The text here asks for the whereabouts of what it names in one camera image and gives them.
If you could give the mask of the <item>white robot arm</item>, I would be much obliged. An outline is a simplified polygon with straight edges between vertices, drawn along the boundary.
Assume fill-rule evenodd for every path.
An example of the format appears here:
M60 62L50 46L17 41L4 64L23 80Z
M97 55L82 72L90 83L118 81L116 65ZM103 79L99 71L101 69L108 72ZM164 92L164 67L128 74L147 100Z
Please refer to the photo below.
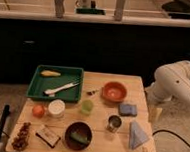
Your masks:
M147 101L151 105L168 102L171 98L181 100L190 108L190 61L182 60L158 67L154 82L148 87Z

